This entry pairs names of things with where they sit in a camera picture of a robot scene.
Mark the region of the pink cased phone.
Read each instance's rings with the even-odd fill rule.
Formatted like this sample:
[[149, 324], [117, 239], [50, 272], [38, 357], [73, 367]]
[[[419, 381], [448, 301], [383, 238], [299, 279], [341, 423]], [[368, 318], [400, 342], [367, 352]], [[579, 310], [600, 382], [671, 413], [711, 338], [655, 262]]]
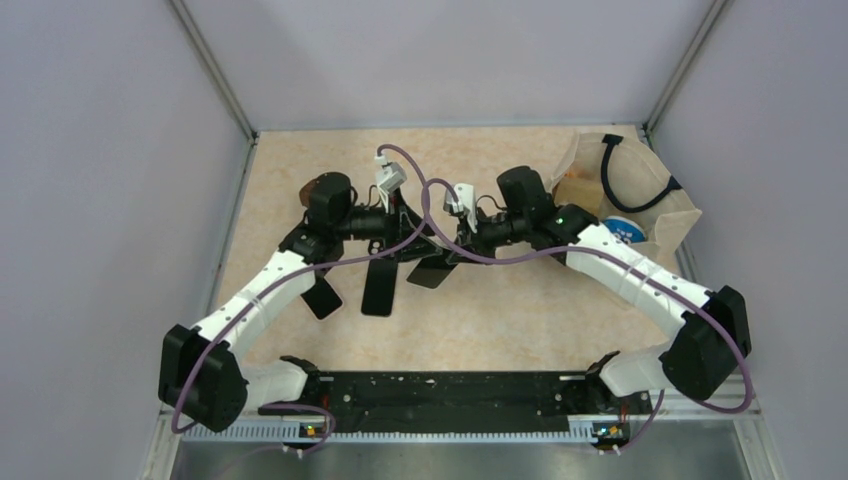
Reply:
[[439, 255], [420, 260], [406, 277], [410, 284], [428, 289], [436, 289], [456, 268], [446, 260], [446, 256]]

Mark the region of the black smartphone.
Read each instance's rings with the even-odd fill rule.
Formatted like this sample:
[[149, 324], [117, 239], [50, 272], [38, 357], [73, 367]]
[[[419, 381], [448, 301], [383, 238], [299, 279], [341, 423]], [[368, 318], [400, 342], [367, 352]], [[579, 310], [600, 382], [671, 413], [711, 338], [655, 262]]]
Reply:
[[391, 259], [375, 259], [369, 262], [361, 303], [363, 315], [373, 317], [391, 315], [397, 274], [398, 264]]

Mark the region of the white cased phone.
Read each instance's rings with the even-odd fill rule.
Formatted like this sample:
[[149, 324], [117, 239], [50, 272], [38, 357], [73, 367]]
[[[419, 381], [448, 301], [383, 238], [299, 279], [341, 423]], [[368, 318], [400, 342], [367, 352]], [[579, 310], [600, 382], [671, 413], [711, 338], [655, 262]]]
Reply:
[[342, 298], [325, 278], [318, 278], [315, 284], [300, 297], [318, 321], [326, 320], [344, 304]]

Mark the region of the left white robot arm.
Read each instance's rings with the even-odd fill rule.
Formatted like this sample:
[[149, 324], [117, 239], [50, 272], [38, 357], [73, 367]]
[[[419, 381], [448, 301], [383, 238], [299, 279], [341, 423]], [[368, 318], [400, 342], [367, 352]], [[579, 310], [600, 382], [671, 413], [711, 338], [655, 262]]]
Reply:
[[412, 210], [401, 192], [405, 175], [390, 165], [378, 176], [380, 202], [359, 202], [350, 178], [327, 172], [300, 192], [304, 215], [283, 238], [267, 263], [230, 300], [192, 326], [177, 324], [164, 336], [157, 395], [173, 408], [172, 429], [191, 425], [220, 432], [246, 409], [286, 403], [297, 413], [319, 404], [320, 386], [306, 365], [282, 359], [250, 374], [243, 357], [261, 334], [294, 301], [302, 300], [323, 320], [343, 301], [326, 280], [328, 271], [346, 265], [344, 245], [366, 241], [362, 262], [370, 269], [425, 259], [440, 253], [434, 232]]

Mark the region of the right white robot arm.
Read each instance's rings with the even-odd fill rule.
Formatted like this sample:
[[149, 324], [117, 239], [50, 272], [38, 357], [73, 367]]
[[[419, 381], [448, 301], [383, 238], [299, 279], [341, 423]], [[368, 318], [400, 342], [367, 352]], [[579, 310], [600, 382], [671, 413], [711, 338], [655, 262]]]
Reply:
[[612, 412], [627, 395], [665, 388], [707, 405], [734, 371], [745, 370], [751, 342], [739, 291], [730, 286], [710, 290], [665, 269], [584, 208], [556, 204], [528, 166], [507, 170], [497, 184], [506, 209], [492, 216], [478, 208], [471, 185], [447, 187], [444, 209], [459, 221], [454, 255], [496, 265], [498, 248], [526, 242], [534, 255], [554, 258], [617, 294], [667, 339], [600, 360], [599, 376], [586, 385], [594, 409]]

